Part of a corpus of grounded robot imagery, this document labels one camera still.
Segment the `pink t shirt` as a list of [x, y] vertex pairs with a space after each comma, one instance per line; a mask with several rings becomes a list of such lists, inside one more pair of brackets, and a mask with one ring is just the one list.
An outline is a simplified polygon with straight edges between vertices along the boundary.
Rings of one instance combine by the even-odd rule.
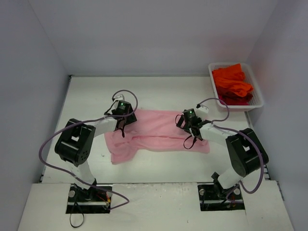
[[120, 130], [104, 134], [111, 162], [120, 164], [129, 161], [139, 150], [185, 151], [189, 134], [176, 127], [175, 119], [179, 114], [179, 111], [138, 109], [135, 112], [137, 121], [125, 127], [125, 136]]

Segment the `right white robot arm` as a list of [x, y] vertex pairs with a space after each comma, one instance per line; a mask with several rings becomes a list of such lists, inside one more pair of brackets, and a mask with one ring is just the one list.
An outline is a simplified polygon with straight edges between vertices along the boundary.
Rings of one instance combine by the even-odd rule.
[[[223, 174], [213, 173], [213, 193], [218, 198], [226, 197], [231, 189], [241, 185], [248, 194], [255, 193], [263, 179], [264, 166], [269, 162], [269, 157], [257, 135], [251, 128], [235, 130], [223, 128], [209, 120], [203, 120], [194, 109], [184, 110], [175, 119], [176, 126], [193, 137], [193, 143], [200, 141], [213, 141], [227, 148], [231, 167]], [[251, 191], [246, 189], [242, 180], [260, 169], [257, 185]]]

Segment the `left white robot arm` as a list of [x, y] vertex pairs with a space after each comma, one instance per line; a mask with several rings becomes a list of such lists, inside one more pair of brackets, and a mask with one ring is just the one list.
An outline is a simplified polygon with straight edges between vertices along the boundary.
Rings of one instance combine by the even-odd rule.
[[114, 100], [112, 107], [111, 113], [104, 113], [104, 120], [83, 123], [63, 131], [54, 148], [55, 153], [67, 162], [70, 172], [82, 180], [75, 180], [75, 185], [80, 188], [78, 195], [85, 202], [90, 202], [96, 197], [96, 189], [91, 185], [96, 185], [97, 181], [87, 161], [94, 138], [117, 130], [125, 136], [124, 127], [137, 121], [131, 103]]

